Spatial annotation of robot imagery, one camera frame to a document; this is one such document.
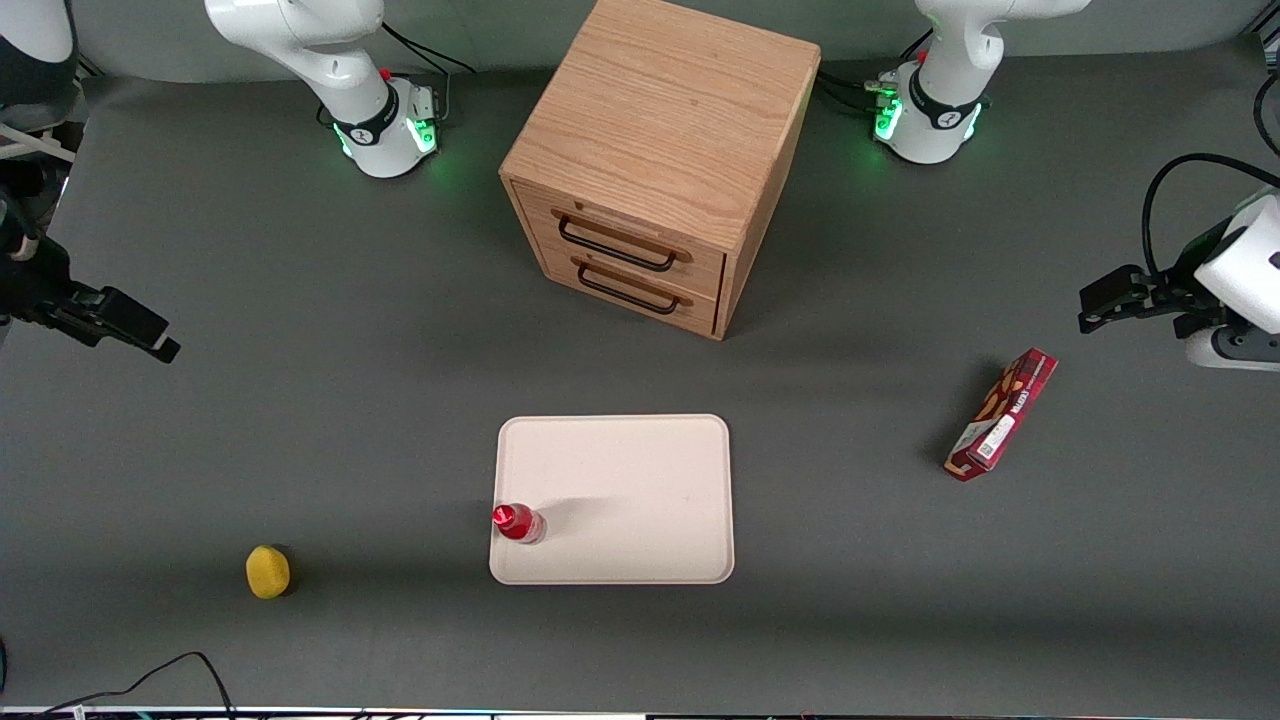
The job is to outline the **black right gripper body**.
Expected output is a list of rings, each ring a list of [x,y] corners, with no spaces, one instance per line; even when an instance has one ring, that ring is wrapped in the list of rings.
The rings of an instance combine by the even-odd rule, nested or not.
[[[100,324],[81,295],[92,295],[70,278],[70,256],[56,241],[41,236],[3,236],[1,324],[22,320],[47,328]]]

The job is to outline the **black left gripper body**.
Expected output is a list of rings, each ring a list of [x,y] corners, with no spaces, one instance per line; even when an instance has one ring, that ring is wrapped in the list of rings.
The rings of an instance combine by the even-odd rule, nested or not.
[[[1225,332],[1233,340],[1251,329],[1244,316],[1228,307],[1196,278],[1196,270],[1225,252],[1243,234],[1243,229],[1230,231],[1229,225],[1229,222],[1220,222],[1194,237],[1175,261],[1175,296],[1180,307],[1175,336],[1179,340],[1190,340],[1201,332],[1210,338]]]

